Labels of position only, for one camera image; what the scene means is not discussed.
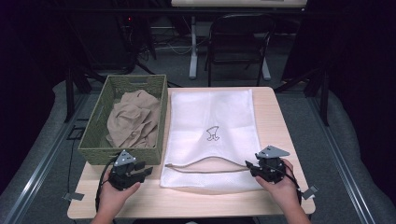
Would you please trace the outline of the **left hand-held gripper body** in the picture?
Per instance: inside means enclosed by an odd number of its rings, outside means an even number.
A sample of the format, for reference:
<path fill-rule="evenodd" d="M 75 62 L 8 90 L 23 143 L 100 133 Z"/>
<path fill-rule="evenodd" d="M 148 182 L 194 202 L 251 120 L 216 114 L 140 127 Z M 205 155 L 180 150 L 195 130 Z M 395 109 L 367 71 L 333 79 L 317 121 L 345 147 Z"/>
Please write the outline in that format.
<path fill-rule="evenodd" d="M 136 157 L 132 156 L 126 150 L 123 150 L 117 157 L 110 171 L 108 182 L 113 188 L 124 190 L 131 187 L 138 180 L 139 170 L 134 168 L 137 163 Z"/>

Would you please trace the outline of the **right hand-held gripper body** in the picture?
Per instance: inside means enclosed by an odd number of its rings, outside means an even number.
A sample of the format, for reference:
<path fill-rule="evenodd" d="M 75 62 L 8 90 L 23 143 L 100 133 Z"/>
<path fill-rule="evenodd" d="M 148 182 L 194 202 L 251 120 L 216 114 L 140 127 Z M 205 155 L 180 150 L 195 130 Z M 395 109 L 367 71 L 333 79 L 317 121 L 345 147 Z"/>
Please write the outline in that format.
<path fill-rule="evenodd" d="M 289 152 L 274 146 L 267 146 L 256 154 L 259 167 L 257 175 L 267 182 L 278 183 L 286 174 L 282 157 L 289 156 Z"/>

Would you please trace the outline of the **green woven basket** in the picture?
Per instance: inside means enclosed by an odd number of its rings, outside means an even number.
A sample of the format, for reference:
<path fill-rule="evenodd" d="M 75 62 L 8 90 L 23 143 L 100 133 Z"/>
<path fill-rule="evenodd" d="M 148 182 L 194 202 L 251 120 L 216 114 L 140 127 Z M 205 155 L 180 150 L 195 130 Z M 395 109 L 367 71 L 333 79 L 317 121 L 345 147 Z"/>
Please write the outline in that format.
<path fill-rule="evenodd" d="M 157 136 L 154 147 L 127 147 L 125 148 L 138 160 L 148 165 L 158 165 L 162 161 L 163 136 L 167 111 L 167 77 L 166 75 L 109 75 L 90 120 L 82 136 L 78 151 L 91 165 L 105 165 L 110 159 L 116 158 L 122 147 L 113 147 L 106 140 L 108 135 L 107 120 L 114 104 L 121 100 L 125 92 L 144 90 L 160 101 L 160 115 L 157 120 Z"/>

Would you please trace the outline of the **beige garment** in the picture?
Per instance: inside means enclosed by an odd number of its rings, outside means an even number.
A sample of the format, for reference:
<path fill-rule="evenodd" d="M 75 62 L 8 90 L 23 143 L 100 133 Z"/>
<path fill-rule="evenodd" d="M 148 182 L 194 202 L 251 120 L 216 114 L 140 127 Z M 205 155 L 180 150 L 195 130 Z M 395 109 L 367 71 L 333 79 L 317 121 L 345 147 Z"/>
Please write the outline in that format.
<path fill-rule="evenodd" d="M 113 147 L 156 146 L 161 102 L 144 90 L 125 92 L 107 119 L 106 140 Z"/>

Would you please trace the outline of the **white mesh laundry bag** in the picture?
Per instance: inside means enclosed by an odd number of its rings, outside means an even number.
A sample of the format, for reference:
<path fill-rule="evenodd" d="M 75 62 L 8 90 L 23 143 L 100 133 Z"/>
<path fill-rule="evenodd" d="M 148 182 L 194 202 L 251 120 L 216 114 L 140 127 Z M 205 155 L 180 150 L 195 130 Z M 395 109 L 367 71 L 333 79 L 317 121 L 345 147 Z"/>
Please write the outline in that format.
<path fill-rule="evenodd" d="M 160 186 L 257 190 L 246 162 L 260 150 L 251 90 L 174 92 Z"/>

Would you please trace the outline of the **person's left hand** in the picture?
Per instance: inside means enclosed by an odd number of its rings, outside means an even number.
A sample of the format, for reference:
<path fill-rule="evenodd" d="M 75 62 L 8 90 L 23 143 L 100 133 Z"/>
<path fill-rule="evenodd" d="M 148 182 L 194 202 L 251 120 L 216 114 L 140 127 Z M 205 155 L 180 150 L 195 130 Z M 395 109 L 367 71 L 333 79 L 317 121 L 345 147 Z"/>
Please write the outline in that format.
<path fill-rule="evenodd" d="M 134 183 L 131 187 L 125 190 L 115 189 L 107 180 L 109 179 L 109 171 L 104 175 L 104 183 L 101 187 L 99 196 L 99 209 L 97 214 L 102 217 L 115 217 L 125 202 L 138 191 L 141 186 L 140 182 Z"/>

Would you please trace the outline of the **person's right hand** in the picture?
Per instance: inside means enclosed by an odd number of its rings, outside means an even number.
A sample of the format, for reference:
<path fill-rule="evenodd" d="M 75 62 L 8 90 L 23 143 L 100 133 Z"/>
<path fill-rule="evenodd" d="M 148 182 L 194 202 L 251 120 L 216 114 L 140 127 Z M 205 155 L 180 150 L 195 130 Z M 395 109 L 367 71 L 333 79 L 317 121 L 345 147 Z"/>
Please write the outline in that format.
<path fill-rule="evenodd" d="M 297 196 L 297 188 L 293 182 L 293 166 L 292 164 L 283 159 L 286 165 L 286 175 L 285 177 L 276 184 L 269 183 L 259 176 L 256 176 L 256 181 L 266 189 L 272 196 L 273 200 L 281 208 L 281 205 L 286 205 L 287 203 L 299 203 L 299 197 Z"/>

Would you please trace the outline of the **grey metal table clip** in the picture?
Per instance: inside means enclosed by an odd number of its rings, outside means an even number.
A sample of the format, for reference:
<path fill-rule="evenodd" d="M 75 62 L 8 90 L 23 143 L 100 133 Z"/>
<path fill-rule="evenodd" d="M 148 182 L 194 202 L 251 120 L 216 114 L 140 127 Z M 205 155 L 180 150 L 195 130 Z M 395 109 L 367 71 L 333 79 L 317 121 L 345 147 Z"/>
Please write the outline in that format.
<path fill-rule="evenodd" d="M 84 195 L 77 192 L 66 192 L 63 198 L 69 202 L 73 200 L 81 201 L 84 198 Z"/>
<path fill-rule="evenodd" d="M 318 192 L 318 187 L 313 185 L 309 189 L 303 192 L 302 197 L 305 200 L 311 199 L 315 197 L 315 194 Z"/>

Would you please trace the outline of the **black floor socket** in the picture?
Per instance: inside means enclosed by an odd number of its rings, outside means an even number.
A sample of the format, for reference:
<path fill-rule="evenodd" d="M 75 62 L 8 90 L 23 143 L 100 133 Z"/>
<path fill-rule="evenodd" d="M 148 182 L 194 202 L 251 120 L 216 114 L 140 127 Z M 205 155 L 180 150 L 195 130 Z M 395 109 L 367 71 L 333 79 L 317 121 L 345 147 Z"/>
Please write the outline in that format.
<path fill-rule="evenodd" d="M 74 126 L 72 130 L 67 135 L 67 140 L 80 140 L 82 135 L 84 134 L 84 127 Z"/>

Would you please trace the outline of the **black metal stand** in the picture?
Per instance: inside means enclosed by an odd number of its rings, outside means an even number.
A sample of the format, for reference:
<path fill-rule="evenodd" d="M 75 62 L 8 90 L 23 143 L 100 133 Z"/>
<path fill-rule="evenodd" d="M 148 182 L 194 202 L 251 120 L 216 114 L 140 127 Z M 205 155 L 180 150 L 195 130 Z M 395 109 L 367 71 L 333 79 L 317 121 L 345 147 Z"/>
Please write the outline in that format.
<path fill-rule="evenodd" d="M 329 97 L 329 75 L 326 71 L 324 71 L 322 85 L 321 85 L 321 96 L 320 96 L 320 117 L 326 126 L 329 125 L 328 97 Z"/>
<path fill-rule="evenodd" d="M 65 72 L 65 88 L 66 88 L 66 118 L 64 121 L 68 122 L 73 117 L 75 112 L 74 83 L 70 68 L 68 68 Z"/>

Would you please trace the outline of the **dark equipment box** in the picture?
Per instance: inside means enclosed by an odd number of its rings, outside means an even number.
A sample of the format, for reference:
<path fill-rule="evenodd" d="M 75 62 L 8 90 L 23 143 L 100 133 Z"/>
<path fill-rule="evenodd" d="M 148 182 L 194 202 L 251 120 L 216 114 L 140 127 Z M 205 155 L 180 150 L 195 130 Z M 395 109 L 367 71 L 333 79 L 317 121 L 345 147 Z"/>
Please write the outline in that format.
<path fill-rule="evenodd" d="M 135 68 L 114 16 L 75 14 L 71 21 L 93 69 L 130 73 Z"/>

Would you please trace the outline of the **black folding chair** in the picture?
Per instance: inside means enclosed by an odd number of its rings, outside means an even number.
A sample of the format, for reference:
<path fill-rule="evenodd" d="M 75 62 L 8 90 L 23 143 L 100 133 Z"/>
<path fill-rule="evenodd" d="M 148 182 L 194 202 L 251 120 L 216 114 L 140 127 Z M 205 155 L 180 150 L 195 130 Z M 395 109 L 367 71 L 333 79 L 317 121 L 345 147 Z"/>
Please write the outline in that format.
<path fill-rule="evenodd" d="M 259 86 L 264 58 L 276 21 L 267 14 L 237 13 L 216 18 L 210 26 L 205 70 L 207 84 L 212 84 L 212 66 L 252 64 L 259 66 L 256 85 Z"/>

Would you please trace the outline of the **white desk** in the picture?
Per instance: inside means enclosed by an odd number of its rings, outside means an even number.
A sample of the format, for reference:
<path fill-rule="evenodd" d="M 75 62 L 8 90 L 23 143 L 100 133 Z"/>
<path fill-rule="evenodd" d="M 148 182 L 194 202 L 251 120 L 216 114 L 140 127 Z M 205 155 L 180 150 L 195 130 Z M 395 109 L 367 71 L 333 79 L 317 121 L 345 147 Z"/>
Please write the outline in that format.
<path fill-rule="evenodd" d="M 226 9 L 226 8 L 241 8 L 241 9 L 284 9 L 296 8 L 300 11 L 305 8 L 308 0 L 171 0 L 171 6 L 177 9 Z M 196 41 L 196 18 L 191 16 L 191 63 L 190 63 L 190 79 L 197 78 L 197 41 Z M 268 70 L 268 65 L 264 59 L 262 66 L 262 77 L 264 80 L 271 80 L 271 75 Z"/>

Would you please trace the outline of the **metal floor rail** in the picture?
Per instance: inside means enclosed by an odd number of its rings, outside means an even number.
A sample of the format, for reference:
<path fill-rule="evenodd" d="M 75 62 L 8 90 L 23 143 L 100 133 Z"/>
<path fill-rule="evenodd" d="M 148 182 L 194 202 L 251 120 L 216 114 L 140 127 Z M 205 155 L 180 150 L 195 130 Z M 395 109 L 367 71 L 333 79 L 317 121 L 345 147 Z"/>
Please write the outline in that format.
<path fill-rule="evenodd" d="M 326 138 L 327 143 L 330 146 L 330 154 L 333 163 L 338 171 L 338 174 L 340 175 L 340 178 L 342 179 L 347 195 L 355 208 L 361 224 L 376 224 L 375 219 L 362 196 L 361 190 L 358 187 L 355 178 L 353 177 L 349 166 L 342 155 L 340 147 L 338 146 L 332 134 L 331 128 L 329 126 L 326 126 L 322 121 L 322 118 L 319 114 L 319 105 L 317 100 L 315 98 L 308 97 L 307 102 L 311 111 L 314 114 L 318 126 L 320 127 Z"/>
<path fill-rule="evenodd" d="M 74 98 L 75 112 L 67 122 L 66 99 L 60 94 L 55 97 L 49 118 L 21 167 L 0 195 L 0 224 L 21 224 L 89 97 L 89 94 L 78 94 Z"/>

